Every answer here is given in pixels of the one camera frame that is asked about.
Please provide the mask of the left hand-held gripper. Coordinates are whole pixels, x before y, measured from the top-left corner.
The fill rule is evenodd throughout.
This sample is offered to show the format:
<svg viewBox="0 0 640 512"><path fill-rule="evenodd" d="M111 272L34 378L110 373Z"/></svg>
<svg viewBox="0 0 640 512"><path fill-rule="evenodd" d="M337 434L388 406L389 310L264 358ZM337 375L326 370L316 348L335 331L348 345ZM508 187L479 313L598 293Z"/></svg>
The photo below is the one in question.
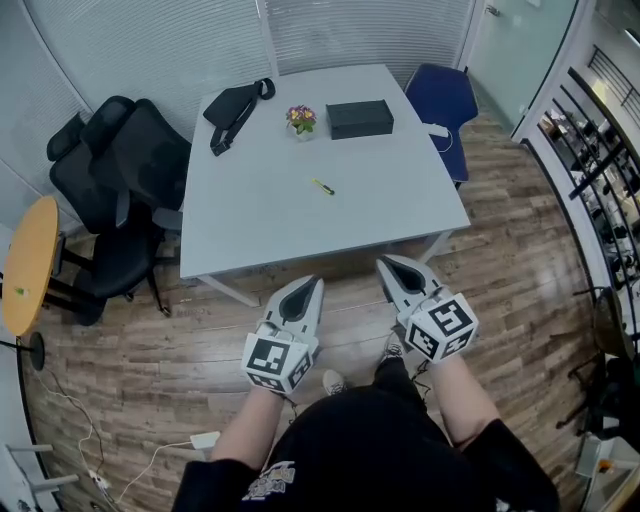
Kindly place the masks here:
<svg viewBox="0 0 640 512"><path fill-rule="evenodd" d="M241 369L251 385L279 395L298 387L319 349L315 336L323 301L324 280L316 275L296 279L271 296L263 320L290 332L261 323L247 335Z"/></svg>

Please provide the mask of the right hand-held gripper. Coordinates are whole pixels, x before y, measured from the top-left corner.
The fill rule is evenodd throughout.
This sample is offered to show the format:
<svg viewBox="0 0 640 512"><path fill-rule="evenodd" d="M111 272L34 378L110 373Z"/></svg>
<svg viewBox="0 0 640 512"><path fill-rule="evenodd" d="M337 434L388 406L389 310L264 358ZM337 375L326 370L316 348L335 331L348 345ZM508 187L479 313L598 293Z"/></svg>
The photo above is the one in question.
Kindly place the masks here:
<svg viewBox="0 0 640 512"><path fill-rule="evenodd" d="M408 353L443 362L470 346L478 318L465 297L441 285L428 266L388 254L376 260L376 272L387 301L396 308L396 331Z"/></svg>

